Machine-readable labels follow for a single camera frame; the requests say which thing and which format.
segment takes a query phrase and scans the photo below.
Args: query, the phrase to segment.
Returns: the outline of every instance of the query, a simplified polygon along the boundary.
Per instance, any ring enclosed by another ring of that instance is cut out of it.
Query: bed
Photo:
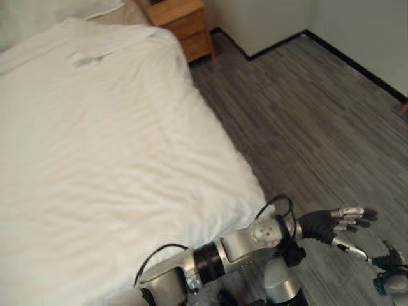
[[[1,305],[106,305],[156,247],[265,204],[175,37],[108,23],[68,18],[0,56]]]

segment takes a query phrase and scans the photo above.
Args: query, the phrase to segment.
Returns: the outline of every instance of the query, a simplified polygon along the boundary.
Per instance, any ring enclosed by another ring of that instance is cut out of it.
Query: floor
[[[290,195],[297,215],[377,209],[370,230],[344,237],[373,256],[385,254],[386,238],[408,256],[408,124],[397,115],[400,103],[308,37],[253,61],[222,33],[213,40],[217,57],[193,64],[193,78],[265,196]],[[374,268],[319,242],[301,245],[308,256],[296,272],[310,305],[391,305],[372,285]],[[260,286],[261,271],[248,268],[191,303],[216,305],[221,287],[250,303],[263,296]]]

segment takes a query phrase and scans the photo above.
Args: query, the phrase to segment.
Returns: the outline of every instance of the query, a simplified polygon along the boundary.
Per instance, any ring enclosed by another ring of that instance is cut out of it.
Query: white bedsheet
[[[74,66],[90,40],[107,55]],[[264,204],[168,32],[70,19],[0,74],[1,305],[99,303],[156,247],[199,246]]]

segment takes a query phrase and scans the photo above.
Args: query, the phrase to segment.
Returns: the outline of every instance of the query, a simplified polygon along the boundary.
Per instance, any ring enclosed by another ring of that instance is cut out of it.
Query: black baseboard
[[[378,76],[376,76],[375,74],[373,74],[372,72],[370,72],[369,70],[365,69],[362,65],[358,64],[356,61],[354,61],[353,59],[351,59],[350,57],[348,57],[346,54],[344,54],[343,52],[341,52],[339,49],[335,48],[334,46],[332,46],[331,44],[329,44],[327,41],[325,41],[324,39],[322,39],[321,37],[319,37],[318,35],[314,34],[313,32],[311,32],[310,30],[303,30],[300,31],[299,33],[296,33],[295,35],[292,35],[274,45],[272,45],[271,47],[268,47],[262,51],[259,51],[257,54],[254,54],[252,56],[248,56],[244,50],[242,50],[242,48],[240,46],[237,45],[237,43],[235,43],[235,41],[227,34],[225,33],[221,28],[217,27],[215,29],[213,29],[211,31],[211,35],[215,34],[215,33],[223,33],[223,35],[225,35],[231,42],[232,44],[242,53],[242,55],[248,60],[248,61],[252,61],[253,59],[281,46],[284,45],[285,43],[288,43],[289,41],[299,37],[302,34],[307,35],[310,39],[314,40],[316,43],[318,43],[319,45],[321,45],[323,48],[327,49],[328,51],[330,51],[332,54],[336,55],[339,59],[341,59],[342,61],[344,61],[346,64],[348,64],[349,66],[353,67],[355,70],[357,70],[358,72],[360,72],[362,75],[364,75],[365,77],[367,77],[370,81],[372,81],[373,83],[375,83],[376,85],[378,85],[379,87],[381,87],[382,89],[384,89],[386,92],[388,92],[390,95],[392,95],[395,99],[399,100],[399,102],[405,104],[407,102],[407,97],[405,95],[403,95],[401,92],[399,92],[398,90],[396,90],[394,87],[392,87],[390,84],[388,84],[387,82],[385,82],[384,80],[382,80],[381,78],[379,78]]]
[[[290,42],[291,40],[293,40],[293,39],[299,37],[300,35],[302,35],[302,34],[305,32],[305,30],[300,31],[299,33],[296,33],[296,34],[294,34],[294,35],[292,35],[292,36],[290,36],[290,37],[288,37],[288,38],[285,38],[284,40],[281,40],[280,42],[278,42],[278,43],[276,43],[276,44],[274,44],[274,45],[272,45],[272,46],[270,46],[270,47],[268,47],[268,48],[265,48],[265,49],[263,49],[263,50],[261,50],[261,51],[255,53],[254,55],[251,55],[251,56],[248,56],[248,55],[245,53],[245,51],[242,50],[242,48],[241,48],[240,46],[238,46],[238,44],[235,42],[235,40],[233,40],[233,39],[231,38],[231,36],[228,35],[227,33],[225,33],[221,28],[216,27],[215,29],[211,30],[210,33],[211,33],[211,35],[213,35],[213,34],[219,33],[219,32],[223,33],[223,35],[225,35],[225,37],[227,37],[227,38],[230,40],[230,42],[232,42],[232,44],[235,46],[235,48],[237,48],[237,49],[239,50],[239,52],[240,52],[248,61],[252,61],[252,60],[256,59],[257,57],[259,57],[259,56],[261,56],[261,55],[263,55],[263,54],[265,54],[265,53],[267,53],[267,52],[269,52],[269,51],[272,51],[273,49],[275,49],[275,48],[277,48],[277,47],[279,47],[279,46],[281,46],[281,45],[284,45],[285,43],[288,43],[288,42]]]
[[[318,35],[314,34],[313,32],[309,30],[305,30],[304,34],[306,34],[309,38],[314,40],[316,43],[321,45],[323,48],[327,49],[330,51],[332,54],[336,55],[339,59],[344,61],[347,65],[353,67],[355,70],[360,72],[362,75],[364,75],[366,78],[368,78],[371,82],[375,83],[382,89],[384,89],[386,92],[391,94],[395,99],[399,100],[401,103],[406,103],[407,102],[407,97],[404,96],[401,92],[396,90],[394,87],[392,87],[390,84],[370,72],[369,70],[365,69],[362,65],[358,64],[356,61],[348,57],[346,54],[341,52],[339,49],[335,48],[331,44],[329,44],[327,41],[319,37]]]

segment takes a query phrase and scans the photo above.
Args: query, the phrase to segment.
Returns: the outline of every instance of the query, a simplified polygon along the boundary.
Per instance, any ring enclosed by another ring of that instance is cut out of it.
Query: white wall
[[[304,30],[310,0],[204,0],[210,28],[219,26],[249,56]]]
[[[309,29],[408,92],[407,0],[312,0]]]

